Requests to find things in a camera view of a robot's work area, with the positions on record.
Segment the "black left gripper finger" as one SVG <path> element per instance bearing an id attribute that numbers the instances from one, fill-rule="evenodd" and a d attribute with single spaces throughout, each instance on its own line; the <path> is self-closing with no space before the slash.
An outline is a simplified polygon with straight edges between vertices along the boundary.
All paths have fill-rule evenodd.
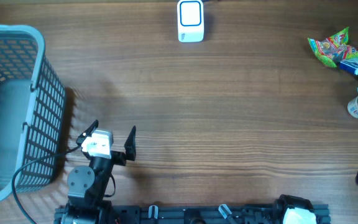
<path id="1" fill-rule="evenodd" d="M 94 120 L 93 123 L 77 137 L 77 145 L 82 145 L 85 139 L 94 133 L 94 131 L 98 128 L 98 125 L 99 121 L 97 119 Z"/>
<path id="2" fill-rule="evenodd" d="M 126 151 L 126 160 L 129 161 L 135 161 L 136 159 L 135 134 L 136 134 L 136 126 L 133 126 L 124 144 L 124 148 Z"/>

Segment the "Haribo gummy candy bag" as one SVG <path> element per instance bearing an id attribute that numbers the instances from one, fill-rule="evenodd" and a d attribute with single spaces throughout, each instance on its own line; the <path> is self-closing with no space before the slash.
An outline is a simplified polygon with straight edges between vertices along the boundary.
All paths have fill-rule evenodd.
<path id="1" fill-rule="evenodd" d="M 343 60 L 358 58 L 358 50 L 348 44 L 349 27 L 322 41 L 308 38 L 308 43 L 316 58 L 326 67 L 336 68 Z"/>

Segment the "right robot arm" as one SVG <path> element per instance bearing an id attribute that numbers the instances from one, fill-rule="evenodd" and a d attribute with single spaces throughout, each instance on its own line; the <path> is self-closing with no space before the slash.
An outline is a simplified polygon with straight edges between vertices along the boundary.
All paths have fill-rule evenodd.
<path id="1" fill-rule="evenodd" d="M 271 223 L 330 224 L 327 205 L 313 205 L 309 200 L 292 195 L 281 195 L 272 206 Z"/>

